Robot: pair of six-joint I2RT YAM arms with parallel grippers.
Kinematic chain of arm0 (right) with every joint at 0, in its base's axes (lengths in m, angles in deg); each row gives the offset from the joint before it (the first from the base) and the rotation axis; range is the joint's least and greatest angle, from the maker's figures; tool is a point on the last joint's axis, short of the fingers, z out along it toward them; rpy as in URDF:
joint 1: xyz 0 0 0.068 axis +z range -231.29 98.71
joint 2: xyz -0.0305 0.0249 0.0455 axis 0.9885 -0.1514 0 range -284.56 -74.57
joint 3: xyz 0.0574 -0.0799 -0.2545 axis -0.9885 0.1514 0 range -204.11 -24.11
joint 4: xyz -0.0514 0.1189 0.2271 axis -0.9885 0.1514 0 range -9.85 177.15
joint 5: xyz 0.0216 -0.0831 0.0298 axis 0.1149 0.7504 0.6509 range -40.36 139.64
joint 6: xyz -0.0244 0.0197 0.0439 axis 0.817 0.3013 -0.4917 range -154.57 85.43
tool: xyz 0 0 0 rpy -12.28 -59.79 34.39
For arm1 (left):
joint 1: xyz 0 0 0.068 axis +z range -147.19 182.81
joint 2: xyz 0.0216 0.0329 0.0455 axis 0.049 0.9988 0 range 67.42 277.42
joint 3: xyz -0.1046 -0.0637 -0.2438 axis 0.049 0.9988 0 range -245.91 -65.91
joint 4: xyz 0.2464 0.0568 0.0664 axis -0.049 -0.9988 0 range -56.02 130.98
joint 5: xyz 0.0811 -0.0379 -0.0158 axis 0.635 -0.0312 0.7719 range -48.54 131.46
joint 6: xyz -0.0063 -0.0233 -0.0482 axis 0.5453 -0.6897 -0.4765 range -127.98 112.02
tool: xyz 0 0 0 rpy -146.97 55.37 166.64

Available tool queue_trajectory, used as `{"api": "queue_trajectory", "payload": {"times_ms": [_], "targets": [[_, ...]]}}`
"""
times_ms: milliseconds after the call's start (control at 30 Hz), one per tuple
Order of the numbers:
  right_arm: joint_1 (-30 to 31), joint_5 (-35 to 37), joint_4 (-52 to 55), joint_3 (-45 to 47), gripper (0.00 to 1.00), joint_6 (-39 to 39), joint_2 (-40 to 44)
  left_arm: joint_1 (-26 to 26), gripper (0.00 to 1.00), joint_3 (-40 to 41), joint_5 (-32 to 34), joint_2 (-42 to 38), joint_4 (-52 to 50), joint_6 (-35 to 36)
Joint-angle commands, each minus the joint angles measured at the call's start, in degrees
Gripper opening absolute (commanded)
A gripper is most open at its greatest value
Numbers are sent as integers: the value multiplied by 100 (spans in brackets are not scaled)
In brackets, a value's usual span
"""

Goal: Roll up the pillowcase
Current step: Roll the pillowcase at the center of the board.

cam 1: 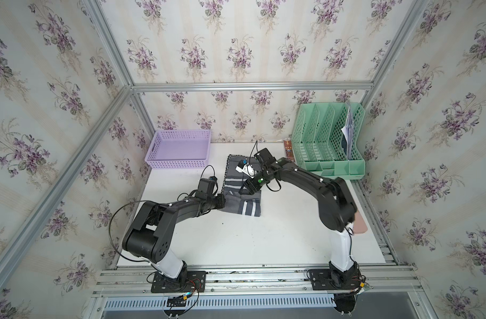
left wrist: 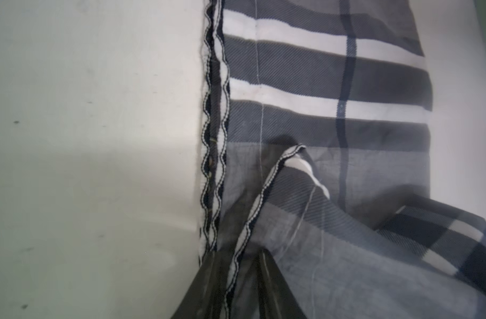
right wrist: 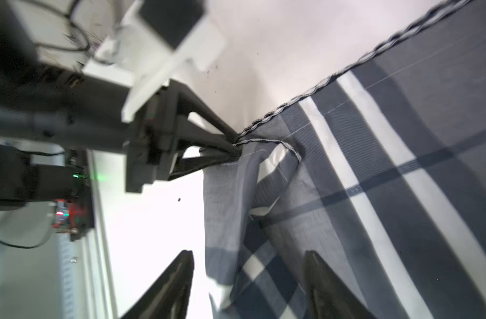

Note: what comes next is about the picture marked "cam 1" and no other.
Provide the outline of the grey plaid pillowcase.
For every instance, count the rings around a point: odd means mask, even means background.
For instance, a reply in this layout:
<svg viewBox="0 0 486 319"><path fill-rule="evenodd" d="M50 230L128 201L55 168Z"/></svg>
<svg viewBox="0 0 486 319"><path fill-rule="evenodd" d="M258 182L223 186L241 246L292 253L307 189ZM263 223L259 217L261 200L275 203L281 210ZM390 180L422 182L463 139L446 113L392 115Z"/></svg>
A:
<svg viewBox="0 0 486 319"><path fill-rule="evenodd" d="M240 193L244 182L249 178L247 169L241 166L247 164L247 158L241 155L230 154L226 162L226 171L222 185L225 204L220 211L250 217L261 216L261 191L251 195L247 189Z"/></svg>

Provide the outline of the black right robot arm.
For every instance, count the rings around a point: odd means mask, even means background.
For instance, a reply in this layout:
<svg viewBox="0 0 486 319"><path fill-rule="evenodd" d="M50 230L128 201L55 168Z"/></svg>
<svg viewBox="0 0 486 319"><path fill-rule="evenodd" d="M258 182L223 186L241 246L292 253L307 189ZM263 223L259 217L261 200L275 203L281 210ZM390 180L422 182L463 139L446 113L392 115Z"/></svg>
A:
<svg viewBox="0 0 486 319"><path fill-rule="evenodd" d="M357 206L344 179L324 179L304 170L286 158L261 163L261 170L243 183L239 193L253 195L271 181L296 186L317 200L321 223L331 231L330 279L337 287L359 276L351 255Z"/></svg>

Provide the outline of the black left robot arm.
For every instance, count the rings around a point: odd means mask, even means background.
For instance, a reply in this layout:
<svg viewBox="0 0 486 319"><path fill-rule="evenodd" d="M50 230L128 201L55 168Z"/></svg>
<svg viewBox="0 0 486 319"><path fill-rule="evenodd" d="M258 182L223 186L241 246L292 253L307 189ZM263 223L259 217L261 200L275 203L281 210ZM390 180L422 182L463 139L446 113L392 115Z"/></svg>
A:
<svg viewBox="0 0 486 319"><path fill-rule="evenodd" d="M123 237L122 248L150 263L169 280L184 282L187 265L171 251L177 223L225 206L222 194L187 197L172 203L143 202Z"/></svg>

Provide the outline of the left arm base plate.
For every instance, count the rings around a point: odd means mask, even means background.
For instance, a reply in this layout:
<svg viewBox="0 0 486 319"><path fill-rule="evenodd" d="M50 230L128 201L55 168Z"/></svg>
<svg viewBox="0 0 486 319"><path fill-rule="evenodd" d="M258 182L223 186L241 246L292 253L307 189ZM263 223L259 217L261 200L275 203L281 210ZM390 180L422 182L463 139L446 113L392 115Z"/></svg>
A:
<svg viewBox="0 0 486 319"><path fill-rule="evenodd" d="M170 279L159 272L154 272L151 280L151 292L204 292L206 275L205 271L187 271L176 279Z"/></svg>

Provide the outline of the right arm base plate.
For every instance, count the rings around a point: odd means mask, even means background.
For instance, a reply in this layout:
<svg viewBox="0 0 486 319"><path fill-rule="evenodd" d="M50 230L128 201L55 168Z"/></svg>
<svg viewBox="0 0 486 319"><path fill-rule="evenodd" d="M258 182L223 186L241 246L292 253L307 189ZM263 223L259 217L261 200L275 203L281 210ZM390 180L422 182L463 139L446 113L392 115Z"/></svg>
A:
<svg viewBox="0 0 486 319"><path fill-rule="evenodd" d="M307 276L315 291L355 291L365 285L365 277L355 267L344 272L337 268L310 269Z"/></svg>

